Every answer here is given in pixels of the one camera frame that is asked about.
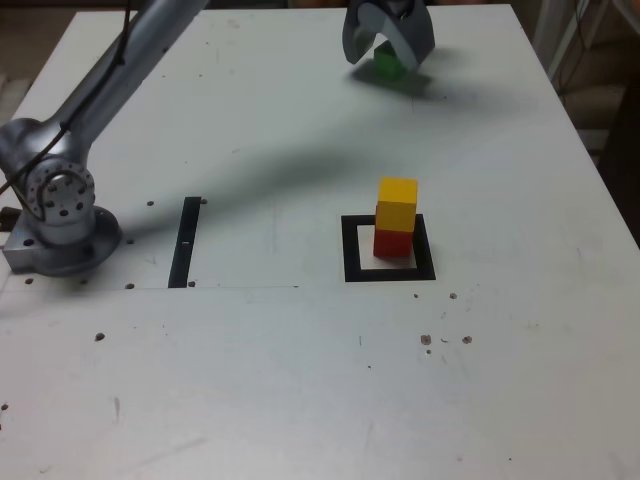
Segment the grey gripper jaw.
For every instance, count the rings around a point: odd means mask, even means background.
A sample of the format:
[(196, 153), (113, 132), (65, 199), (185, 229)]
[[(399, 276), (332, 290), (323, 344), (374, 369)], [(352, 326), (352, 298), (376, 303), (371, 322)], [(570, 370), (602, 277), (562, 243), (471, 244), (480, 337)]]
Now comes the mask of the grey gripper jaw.
[(416, 70), (435, 48), (435, 35), (423, 1), (364, 1), (358, 7), (358, 59), (380, 34), (407, 71)]
[(373, 45), (375, 34), (367, 30), (359, 20), (359, 9), (363, 0), (350, 1), (342, 30), (342, 46), (346, 60), (358, 63)]

